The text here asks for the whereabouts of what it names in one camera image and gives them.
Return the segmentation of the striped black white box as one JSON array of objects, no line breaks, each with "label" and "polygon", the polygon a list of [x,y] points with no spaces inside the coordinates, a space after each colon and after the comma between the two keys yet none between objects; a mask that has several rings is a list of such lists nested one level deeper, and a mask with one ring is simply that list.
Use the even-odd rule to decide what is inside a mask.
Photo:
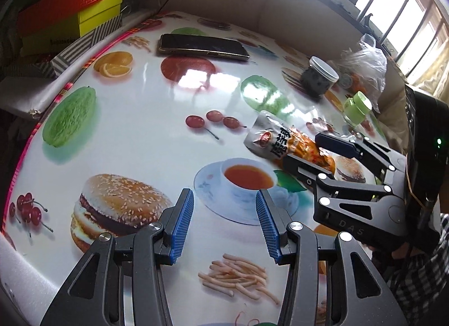
[{"label": "striped black white box", "polygon": [[62,50],[50,61],[49,78],[59,77],[69,66],[71,66],[83,53],[105,39],[108,35],[118,30],[123,24],[123,15],[104,22],[86,35],[78,38],[67,48]]}]

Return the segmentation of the black smartphone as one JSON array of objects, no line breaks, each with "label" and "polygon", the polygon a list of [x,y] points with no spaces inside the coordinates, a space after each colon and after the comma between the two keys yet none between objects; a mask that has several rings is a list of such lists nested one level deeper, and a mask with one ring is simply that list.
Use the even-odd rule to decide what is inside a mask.
[{"label": "black smartphone", "polygon": [[236,40],[203,35],[163,34],[157,50],[160,54],[201,56],[248,61],[250,55]]}]

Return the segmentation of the green jar green lid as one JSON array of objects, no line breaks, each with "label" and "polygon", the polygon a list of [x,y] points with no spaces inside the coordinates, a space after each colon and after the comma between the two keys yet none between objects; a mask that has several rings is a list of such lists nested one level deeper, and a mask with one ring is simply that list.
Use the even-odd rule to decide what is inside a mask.
[{"label": "green jar green lid", "polygon": [[347,98],[343,104],[344,119],[353,127],[361,124],[371,110],[371,101],[362,91],[358,91],[353,97]]}]

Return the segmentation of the cream patterned curtain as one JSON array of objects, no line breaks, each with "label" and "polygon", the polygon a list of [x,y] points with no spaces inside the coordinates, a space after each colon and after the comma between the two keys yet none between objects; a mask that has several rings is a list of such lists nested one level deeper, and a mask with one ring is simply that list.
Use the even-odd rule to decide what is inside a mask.
[{"label": "cream patterned curtain", "polygon": [[434,98],[449,103],[449,48],[448,40],[429,69],[414,82],[414,86]]}]

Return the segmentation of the clear plastic bag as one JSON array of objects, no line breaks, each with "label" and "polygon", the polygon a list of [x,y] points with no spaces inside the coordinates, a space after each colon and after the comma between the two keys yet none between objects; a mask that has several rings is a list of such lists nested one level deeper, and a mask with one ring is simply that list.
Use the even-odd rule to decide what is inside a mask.
[{"label": "clear plastic bag", "polygon": [[376,47],[375,38],[364,34],[358,41],[358,48],[343,51],[333,66],[340,76],[340,86],[352,93],[362,92],[370,100],[372,109],[379,113],[378,100],[386,85],[387,58]]}]

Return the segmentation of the dark jar white lid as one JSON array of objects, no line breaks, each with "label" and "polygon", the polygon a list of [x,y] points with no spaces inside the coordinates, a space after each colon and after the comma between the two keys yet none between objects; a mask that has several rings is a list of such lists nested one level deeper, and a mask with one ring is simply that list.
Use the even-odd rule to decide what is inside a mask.
[{"label": "dark jar white lid", "polygon": [[305,93],[318,99],[339,79],[339,75],[329,64],[312,56],[308,68],[301,75],[300,84]]}]

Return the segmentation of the red textured box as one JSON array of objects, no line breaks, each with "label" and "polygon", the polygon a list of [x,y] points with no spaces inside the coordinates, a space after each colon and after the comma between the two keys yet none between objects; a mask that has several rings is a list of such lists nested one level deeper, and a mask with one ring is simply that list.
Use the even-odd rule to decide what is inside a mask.
[{"label": "red textured box", "polygon": [[21,37],[31,35],[101,0],[39,0],[22,10],[17,17]]}]

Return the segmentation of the orange snack pouch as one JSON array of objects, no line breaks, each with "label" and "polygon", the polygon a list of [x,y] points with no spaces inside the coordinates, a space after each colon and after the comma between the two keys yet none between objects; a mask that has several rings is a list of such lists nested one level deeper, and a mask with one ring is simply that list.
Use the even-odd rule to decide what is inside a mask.
[{"label": "orange snack pouch", "polygon": [[282,167],[284,156],[292,154],[335,173],[334,159],[323,152],[307,134],[298,131],[268,111],[261,111],[244,139],[245,147],[257,156]]}]

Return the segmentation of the yellow green box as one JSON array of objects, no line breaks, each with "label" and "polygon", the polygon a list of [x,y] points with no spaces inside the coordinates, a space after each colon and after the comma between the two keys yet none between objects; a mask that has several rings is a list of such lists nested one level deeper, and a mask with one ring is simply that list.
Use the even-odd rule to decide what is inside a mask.
[{"label": "yellow green box", "polygon": [[119,16],[123,0],[101,0],[53,26],[22,38],[21,56],[58,53],[101,24]]}]

